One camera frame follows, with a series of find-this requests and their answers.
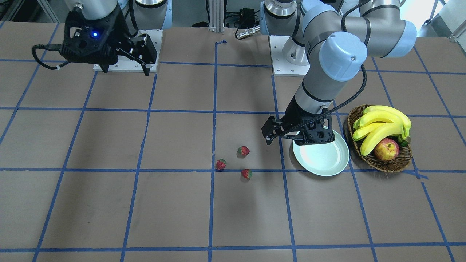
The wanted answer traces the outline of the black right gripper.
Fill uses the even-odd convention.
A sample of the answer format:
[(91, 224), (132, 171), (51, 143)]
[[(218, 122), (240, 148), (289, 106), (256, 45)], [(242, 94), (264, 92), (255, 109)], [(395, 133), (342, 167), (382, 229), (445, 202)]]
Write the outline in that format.
[(150, 35), (130, 35), (119, 4), (67, 4), (68, 16), (59, 53), (68, 62), (97, 64), (107, 72), (124, 56), (141, 66), (145, 76), (158, 52)]

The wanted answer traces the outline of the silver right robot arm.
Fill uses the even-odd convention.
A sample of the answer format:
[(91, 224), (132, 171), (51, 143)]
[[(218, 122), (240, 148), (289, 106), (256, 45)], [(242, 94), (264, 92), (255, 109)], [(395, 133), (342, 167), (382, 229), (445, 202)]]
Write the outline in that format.
[(122, 8), (117, 0), (67, 0), (63, 43), (57, 45), (65, 62), (94, 64), (107, 73), (119, 58), (135, 66), (135, 71), (150, 73), (158, 63), (158, 52), (144, 30), (165, 30), (172, 26), (171, 0), (130, 0)]

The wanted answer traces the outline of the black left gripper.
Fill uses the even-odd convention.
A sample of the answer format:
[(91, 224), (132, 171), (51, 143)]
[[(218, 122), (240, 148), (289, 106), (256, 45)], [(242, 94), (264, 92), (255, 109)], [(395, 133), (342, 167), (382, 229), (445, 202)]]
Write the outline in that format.
[(270, 116), (261, 131), (267, 145), (277, 138), (293, 140), (298, 146), (328, 144), (336, 139), (328, 109), (323, 109), (321, 114), (311, 114), (294, 98), (285, 115), (281, 119)]

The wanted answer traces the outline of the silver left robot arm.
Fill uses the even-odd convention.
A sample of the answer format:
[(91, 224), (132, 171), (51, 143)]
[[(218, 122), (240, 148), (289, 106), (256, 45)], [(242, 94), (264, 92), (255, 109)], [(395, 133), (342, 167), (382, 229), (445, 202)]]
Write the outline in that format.
[(403, 57), (417, 40), (417, 28), (400, 16), (398, 0), (360, 0), (359, 17), (339, 15), (320, 0), (266, 0), (261, 3), (264, 35), (297, 37), (310, 64), (281, 118), (269, 117), (261, 128), (267, 144), (277, 137), (299, 146), (335, 140), (331, 113), (353, 101), (365, 88), (368, 56)]

